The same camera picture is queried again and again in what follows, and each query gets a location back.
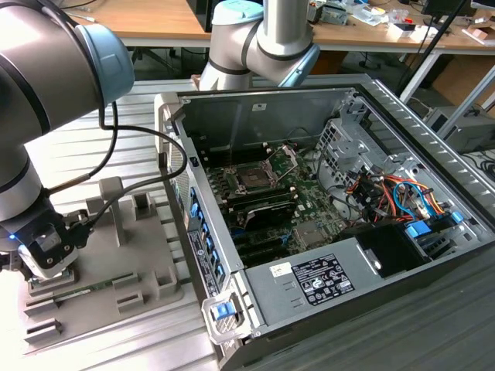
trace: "electronic component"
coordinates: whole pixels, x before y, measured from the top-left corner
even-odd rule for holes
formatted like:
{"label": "electronic component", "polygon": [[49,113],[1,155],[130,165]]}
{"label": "electronic component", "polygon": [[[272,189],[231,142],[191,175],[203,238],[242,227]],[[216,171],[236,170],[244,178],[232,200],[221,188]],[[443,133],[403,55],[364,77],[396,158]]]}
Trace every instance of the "electronic component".
{"label": "electronic component", "polygon": [[456,121],[454,127],[446,129],[445,123],[456,110],[456,106],[437,107],[426,115],[425,123],[458,153],[494,149],[493,117],[475,105]]}
{"label": "electronic component", "polygon": [[304,248],[325,242],[326,235],[324,233],[313,220],[301,223],[294,228],[294,234]]}
{"label": "electronic component", "polygon": [[406,230],[412,238],[424,236],[425,234],[432,232],[429,226],[422,220],[408,224]]}
{"label": "electronic component", "polygon": [[[187,259],[200,269],[196,285],[208,297],[202,311],[210,338],[231,369],[244,365],[239,359],[267,356],[309,332],[424,287],[474,256],[480,244],[495,240],[473,208],[476,201],[463,203],[465,195],[457,194],[459,187],[435,158],[438,153],[442,161],[448,157],[449,168],[463,162],[454,161],[455,154],[444,145],[435,145],[424,124],[388,94],[343,87],[338,80],[329,88],[195,92],[174,100],[187,101],[175,124],[188,156],[208,157],[199,166],[190,165],[189,179],[177,184],[197,187],[215,245],[217,255],[209,255],[207,264],[197,256]],[[387,108],[377,102],[386,102]],[[399,110],[397,117],[388,111],[391,107]],[[205,128],[207,122],[221,124]],[[299,126],[308,136],[288,135]],[[409,129],[414,134],[406,136]],[[318,133],[313,151],[315,141],[308,137]],[[427,147],[416,138],[435,145],[434,155],[426,157]],[[471,173],[466,166],[456,168],[463,184]],[[482,182],[476,185],[483,188]],[[239,186],[244,194],[235,192]],[[189,195],[189,188],[180,194]],[[457,214],[452,216],[456,211],[464,215],[460,223]],[[190,236],[199,233],[197,218],[195,222],[189,224]],[[412,237],[406,228],[417,222],[412,229],[418,235]],[[424,225],[431,233],[423,233]],[[212,277],[218,289],[208,283]],[[244,317],[215,321],[211,308],[226,301],[235,303]],[[265,352],[263,339],[281,330],[284,336],[270,338]]]}
{"label": "electronic component", "polygon": [[361,224],[344,230],[340,238],[355,237],[380,276],[390,277],[427,263],[429,258],[405,233],[399,222]]}
{"label": "electronic component", "polygon": [[227,303],[222,303],[217,305],[212,309],[213,317],[216,321],[235,315],[234,304],[228,301]]}
{"label": "electronic component", "polygon": [[262,168],[239,168],[237,177],[239,178],[239,183],[246,189],[271,185],[267,173]]}

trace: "black cable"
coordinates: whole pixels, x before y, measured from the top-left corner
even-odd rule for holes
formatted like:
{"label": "black cable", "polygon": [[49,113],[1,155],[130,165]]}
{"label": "black cable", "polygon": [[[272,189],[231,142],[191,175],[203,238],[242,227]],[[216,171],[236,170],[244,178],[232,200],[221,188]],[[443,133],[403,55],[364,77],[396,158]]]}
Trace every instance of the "black cable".
{"label": "black cable", "polygon": [[306,130],[303,126],[298,126],[297,128],[293,128],[287,135],[285,136],[286,140],[289,140],[291,135],[294,134],[297,130],[304,131],[309,137],[312,137],[312,135],[309,133],[309,131]]}
{"label": "black cable", "polygon": [[186,48],[183,48],[185,51],[187,51],[188,53],[191,53],[191,54],[196,54],[197,56],[205,56],[206,54],[208,54],[208,52],[204,52],[204,53],[199,53],[199,52],[193,52],[189,49],[186,49]]}
{"label": "black cable", "polygon": [[100,164],[96,168],[94,168],[93,170],[91,170],[90,172],[88,172],[85,175],[78,176],[77,178],[71,179],[68,182],[64,182],[64,183],[57,185],[53,188],[47,189],[46,192],[47,192],[48,196],[51,196],[51,195],[58,193],[58,192],[62,192],[65,189],[77,186],[77,185],[81,184],[82,182],[86,182],[87,180],[93,178],[93,176],[95,176],[97,173],[99,173],[102,170],[102,168],[106,166],[108,161],[110,161],[110,157],[114,154],[115,145],[117,144],[117,136],[118,136],[117,103],[113,102],[111,104],[111,108],[112,108],[112,112],[114,115],[114,126],[110,126],[108,128],[111,128],[111,130],[113,131],[113,134],[111,136],[110,147],[107,150],[107,154],[101,160]]}
{"label": "black cable", "polygon": [[318,181],[319,186],[324,189],[325,187],[323,186],[322,181],[319,180],[319,171],[322,168],[322,163],[323,163],[323,152],[321,152],[321,155],[320,155],[319,160],[318,160],[318,168],[316,170],[316,180]]}
{"label": "black cable", "polygon": [[336,189],[345,189],[346,186],[344,184],[334,184],[334,185],[331,185],[330,187],[328,187],[326,189],[327,192],[329,192],[332,188],[336,188]]}
{"label": "black cable", "polygon": [[401,83],[402,83],[402,80],[404,79],[404,77],[406,77],[408,75],[409,69],[414,65],[416,58],[418,58],[418,55],[421,54],[421,50],[423,49],[423,45],[425,45],[425,41],[428,38],[428,33],[430,32],[430,28],[432,27],[432,23],[433,23],[433,17],[432,17],[430,23],[428,24],[428,29],[426,30],[425,37],[423,38],[423,41],[421,42],[421,45],[419,46],[418,51],[416,52],[415,56],[412,58],[412,61],[409,63],[408,67],[403,72],[401,79],[399,80],[399,82],[397,84],[397,89],[399,89],[399,87],[401,86]]}
{"label": "black cable", "polygon": [[481,163],[478,164],[476,159],[470,157],[471,155],[469,154],[464,154],[463,155],[465,158],[468,158],[471,160],[476,168],[480,171],[482,171],[488,179],[490,179],[492,182],[495,182],[495,160],[492,158],[488,157],[485,155],[487,158],[490,158],[489,160],[482,160]]}
{"label": "black cable", "polygon": [[176,141],[174,141],[168,135],[163,134],[163,133],[160,133],[158,131],[154,131],[152,129],[142,128],[142,127],[139,127],[139,126],[122,125],[122,126],[119,126],[118,130],[140,131],[140,132],[144,132],[144,133],[147,133],[147,134],[153,134],[153,135],[156,135],[156,136],[158,136],[158,137],[160,137],[162,139],[165,139],[166,141],[168,141],[169,143],[171,143],[174,147],[176,147],[179,150],[180,154],[183,157],[183,163],[181,164],[181,166],[177,170],[175,170],[174,172],[171,172],[170,174],[161,175],[159,177],[151,178],[151,179],[148,179],[148,180],[143,180],[142,182],[137,182],[137,183],[135,183],[133,185],[130,185],[129,187],[125,187],[124,189],[122,189],[117,195],[115,195],[114,197],[112,197],[111,199],[109,199],[103,205],[103,207],[100,209],[100,211],[98,211],[97,215],[94,216],[93,219],[91,219],[91,221],[89,222],[89,226],[90,227],[94,226],[97,223],[97,221],[104,215],[105,211],[107,211],[107,209],[114,202],[116,202],[120,198],[124,197],[130,191],[132,191],[134,189],[137,189],[137,188],[144,187],[144,186],[149,186],[149,185],[154,184],[154,183],[164,182],[164,181],[169,180],[171,178],[175,178],[176,176],[178,176],[179,174],[181,174],[184,170],[186,170],[186,166],[187,166],[187,154],[186,154],[186,152],[179,145],[179,143],[177,143]]}
{"label": "black cable", "polygon": [[331,201],[338,201],[344,205],[347,205],[347,207],[351,208],[352,210],[356,210],[359,214],[361,213],[361,210],[359,210],[358,207],[348,203],[347,201],[343,200],[343,199],[340,199],[338,197],[335,197],[334,195],[330,195],[330,200]]}
{"label": "black cable", "polygon": [[67,25],[67,20],[63,16],[63,14],[65,15],[65,13],[63,13],[63,12],[59,13],[58,12],[59,9],[57,9],[57,7],[53,3],[51,3],[51,2],[48,2],[46,0],[39,0],[39,2],[44,5],[43,8],[42,8],[42,12],[45,13],[45,14],[47,14],[52,20],[54,20],[66,32],[66,34],[71,38],[71,40],[73,41],[74,45],[76,45],[76,47],[78,48],[79,52],[81,53],[81,55],[86,60],[88,66],[91,69],[91,72],[92,72],[91,75],[93,77],[93,79],[92,79],[93,80],[93,84],[96,87],[96,92],[97,92],[99,126],[100,126],[100,128],[102,128],[104,130],[112,130],[113,131],[113,135],[112,135],[110,147],[108,148],[107,154],[105,155],[105,157],[103,158],[103,160],[100,162],[100,164],[95,169],[93,169],[91,172],[89,172],[89,173],[87,173],[85,175],[79,176],[79,177],[77,177],[75,179],[72,179],[72,180],[70,180],[68,182],[65,182],[65,183],[60,184],[60,185],[57,185],[57,186],[55,186],[55,187],[53,187],[51,189],[48,189],[47,190],[47,194],[48,194],[48,196],[50,196],[50,195],[52,195],[54,193],[61,192],[64,189],[68,189],[70,187],[76,186],[78,184],[81,184],[82,182],[85,182],[85,181],[91,179],[94,175],[96,175],[97,173],[99,173],[99,171],[102,170],[102,168],[104,166],[106,166],[106,164],[110,160],[110,157],[114,153],[115,145],[116,145],[116,142],[117,142],[117,136],[118,136],[118,131],[117,131],[117,126],[118,126],[118,110],[117,110],[117,104],[115,102],[112,103],[112,111],[113,111],[113,116],[114,116],[114,125],[113,126],[107,126],[107,125],[105,125],[104,124],[105,107],[104,107],[103,90],[101,89],[100,80],[97,77],[97,72],[96,72],[96,69],[94,67],[94,64],[93,64],[92,60],[87,55],[87,52],[86,52],[85,48],[81,44],[80,40],[77,38],[75,32]]}
{"label": "black cable", "polygon": [[349,203],[350,195],[346,196],[346,203],[347,203],[347,211],[349,212],[349,217],[347,219],[350,219],[350,215],[352,214],[352,210],[350,209],[350,203]]}
{"label": "black cable", "polygon": [[495,161],[495,158],[490,157],[489,155],[486,154],[486,151],[480,151],[480,152],[482,156],[486,157],[489,160]]}
{"label": "black cable", "polygon": [[96,175],[97,173],[99,173],[100,170],[102,170],[102,168],[104,168],[106,166],[106,164],[110,160],[110,157],[114,153],[115,145],[117,144],[117,136],[118,136],[118,111],[117,111],[117,102],[112,102],[112,104],[111,104],[111,110],[112,110],[112,114],[114,115],[114,126],[112,128],[113,134],[111,136],[110,147],[108,148],[107,154],[105,155],[105,157],[103,158],[103,160],[100,162],[100,164],[96,168],[94,168],[93,170],[91,170],[91,172],[89,173],[90,177],[93,177],[94,175]]}
{"label": "black cable", "polygon": [[74,9],[74,8],[80,8],[81,6],[85,6],[85,5],[89,5],[89,4],[92,4],[94,2],[96,2],[97,0],[90,0],[89,2],[85,2],[83,4],[77,4],[77,5],[71,5],[71,6],[64,6],[63,8],[61,8],[62,10],[64,9]]}

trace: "warning label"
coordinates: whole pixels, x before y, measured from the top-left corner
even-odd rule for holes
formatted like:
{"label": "warning label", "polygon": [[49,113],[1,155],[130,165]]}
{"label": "warning label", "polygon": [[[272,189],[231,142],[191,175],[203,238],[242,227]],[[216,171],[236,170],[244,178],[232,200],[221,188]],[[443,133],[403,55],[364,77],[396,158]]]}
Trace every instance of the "warning label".
{"label": "warning label", "polygon": [[203,249],[203,244],[201,242],[200,235],[197,232],[189,232],[189,241],[196,256],[196,261],[201,270],[201,277],[203,278],[203,283],[208,290],[209,296],[215,296],[220,291],[218,290],[217,282],[215,281],[214,275],[211,273],[211,265],[209,263],[208,254],[205,254]]}
{"label": "warning label", "polygon": [[354,290],[333,254],[295,265],[292,272],[311,305],[322,304]]}

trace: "robotic arm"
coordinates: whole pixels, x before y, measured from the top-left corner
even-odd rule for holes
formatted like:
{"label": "robotic arm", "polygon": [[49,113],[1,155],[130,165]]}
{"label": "robotic arm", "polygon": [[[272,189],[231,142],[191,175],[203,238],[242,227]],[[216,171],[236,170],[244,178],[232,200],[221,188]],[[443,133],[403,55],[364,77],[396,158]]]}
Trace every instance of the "robotic arm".
{"label": "robotic arm", "polygon": [[210,59],[200,90],[246,90],[251,71],[280,87],[299,85],[313,68],[308,0],[220,2],[213,14]]}
{"label": "robotic arm", "polygon": [[[306,21],[307,6],[307,0],[265,0],[264,7],[246,0],[221,2],[200,89],[247,89],[251,71],[280,87],[300,84],[319,54]],[[78,25],[49,0],[0,0],[0,271],[50,278],[86,246],[106,208],[95,220],[85,211],[64,219],[54,210],[24,144],[95,109],[104,126],[104,108],[133,83],[127,50],[109,29]],[[161,136],[183,152],[162,133],[124,126],[119,130]],[[183,152],[183,166],[167,179],[185,167]],[[71,185],[88,179],[74,179]]]}
{"label": "robotic arm", "polygon": [[86,246],[87,215],[67,225],[55,212],[24,144],[104,109],[133,83],[110,30],[79,26],[47,0],[0,0],[0,270],[53,277]]}

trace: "green circuit board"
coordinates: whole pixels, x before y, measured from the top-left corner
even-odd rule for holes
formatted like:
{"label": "green circuit board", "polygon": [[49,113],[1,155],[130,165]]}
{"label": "green circuit board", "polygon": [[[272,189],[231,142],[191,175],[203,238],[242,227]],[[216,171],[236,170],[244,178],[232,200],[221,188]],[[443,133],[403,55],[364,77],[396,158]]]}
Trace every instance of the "green circuit board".
{"label": "green circuit board", "polygon": [[206,169],[220,208],[227,203],[227,199],[243,195],[259,195],[259,205],[252,207],[265,206],[278,201],[274,198],[275,201],[271,199],[265,202],[265,191],[290,187],[295,189],[292,193],[295,210],[289,219],[277,226],[247,231],[242,223],[233,219],[232,210],[223,209],[225,222],[245,263],[249,259],[243,257],[254,254],[256,248],[263,250],[262,247],[266,246],[267,249],[274,250],[275,246],[275,260],[331,243],[347,227],[336,207],[330,202],[326,190],[312,178],[311,169],[304,158],[292,150],[288,153],[290,156],[283,151],[276,151],[268,162]]}

